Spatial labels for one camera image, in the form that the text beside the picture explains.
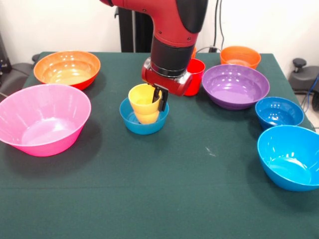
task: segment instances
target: pink bowl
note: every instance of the pink bowl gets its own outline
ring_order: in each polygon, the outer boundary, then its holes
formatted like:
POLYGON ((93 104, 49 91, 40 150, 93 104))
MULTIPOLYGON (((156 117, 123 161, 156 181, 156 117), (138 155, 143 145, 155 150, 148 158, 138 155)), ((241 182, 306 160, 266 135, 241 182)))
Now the pink bowl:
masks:
POLYGON ((67 85, 38 85, 0 103, 0 140, 33 156, 67 150, 91 113, 89 98, 67 85))

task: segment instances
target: white wall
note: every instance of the white wall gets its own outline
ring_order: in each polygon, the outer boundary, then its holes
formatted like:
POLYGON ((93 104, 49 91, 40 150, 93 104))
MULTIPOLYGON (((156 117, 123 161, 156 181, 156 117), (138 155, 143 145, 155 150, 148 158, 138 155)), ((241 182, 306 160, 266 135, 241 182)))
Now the white wall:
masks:
MULTIPOLYGON (((198 47, 213 44, 215 3, 209 2, 198 47)), ((319 65, 319 0, 223 0, 222 28, 224 47, 244 45, 274 53, 286 76, 295 57, 319 65)))
MULTIPOLYGON (((209 0, 197 47, 213 42, 215 0, 209 0)), ((223 0, 224 46, 274 53, 286 75, 294 57, 319 64, 318 0, 223 0)), ((121 51, 115 8, 98 0, 0 0, 0 31, 12 63, 41 51, 121 51)), ((220 46, 220 34, 217 45, 220 46)))
POLYGON ((114 7, 99 0, 0 0, 0 32, 12 63, 42 51, 121 51, 114 7))

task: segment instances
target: blue bowl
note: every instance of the blue bowl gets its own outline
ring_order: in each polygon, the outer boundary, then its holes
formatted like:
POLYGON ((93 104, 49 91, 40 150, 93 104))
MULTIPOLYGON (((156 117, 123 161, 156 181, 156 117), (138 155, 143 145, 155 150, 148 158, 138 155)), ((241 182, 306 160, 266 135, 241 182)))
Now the blue bowl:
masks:
POLYGON ((128 98, 123 100, 123 102, 120 105, 120 114, 124 120, 125 126, 133 133, 141 135, 152 134, 161 130, 161 128, 163 128, 165 124, 168 112, 169 106, 167 103, 165 110, 163 112, 160 112, 159 118, 155 123, 141 124, 136 118, 128 98))
POLYGON ((297 104, 281 97, 263 98, 255 105, 255 110, 263 129, 277 125, 300 125, 305 117, 297 104))
POLYGON ((264 131, 257 143, 261 164, 270 179, 289 191, 319 188, 319 134, 282 125, 264 131))

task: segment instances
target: dark green table cover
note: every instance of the dark green table cover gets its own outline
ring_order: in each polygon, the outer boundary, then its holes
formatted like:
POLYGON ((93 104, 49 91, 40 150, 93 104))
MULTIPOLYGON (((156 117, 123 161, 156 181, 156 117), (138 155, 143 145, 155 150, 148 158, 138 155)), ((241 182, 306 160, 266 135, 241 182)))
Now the dark green table cover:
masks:
MULTIPOLYGON (((92 114, 70 149, 36 158, 0 144, 1 239, 319 237, 319 191, 287 192, 268 179, 254 108, 224 110, 203 90, 169 96, 164 128, 135 135, 119 105, 141 83, 148 55, 96 55, 101 72, 84 91, 92 114)), ((218 54, 198 58, 207 68, 220 63, 218 54)), ((258 70, 269 96, 297 102, 272 54, 258 70)), ((34 84, 29 77, 26 86, 34 84)), ((311 127, 307 119, 302 126, 311 127)))

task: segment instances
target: plastic bowl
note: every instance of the plastic bowl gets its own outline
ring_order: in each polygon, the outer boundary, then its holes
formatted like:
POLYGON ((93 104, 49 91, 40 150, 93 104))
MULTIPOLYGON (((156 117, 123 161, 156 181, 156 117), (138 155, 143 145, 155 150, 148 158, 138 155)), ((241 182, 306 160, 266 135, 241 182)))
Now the plastic bowl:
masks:
POLYGON ((93 83, 101 68, 99 58, 84 51, 62 51, 37 62, 35 77, 44 84, 63 84, 80 90, 93 83))
POLYGON ((124 120, 125 126, 133 133, 141 135, 152 134, 161 130, 165 124, 168 112, 169 106, 166 104, 165 110, 160 112, 159 118, 155 123, 141 124, 136 118, 128 98, 123 100, 120 105, 120 114, 124 120))
POLYGON ((261 61, 261 55, 245 46, 230 46, 220 53, 221 64, 235 64, 256 69, 261 61))
POLYGON ((305 117, 297 104, 281 97, 266 97, 257 102, 255 110, 263 129, 277 125, 300 125, 305 117))
POLYGON ((68 149, 91 112, 89 98, 65 85, 38 85, 0 103, 0 140, 33 156, 68 149))
POLYGON ((264 75, 239 65, 218 65, 208 69, 202 84, 209 97, 228 110, 249 108, 264 98, 270 89, 264 75))
POLYGON ((261 164, 270 179, 289 191, 319 187, 319 134, 282 125, 264 131, 257 143, 261 164))

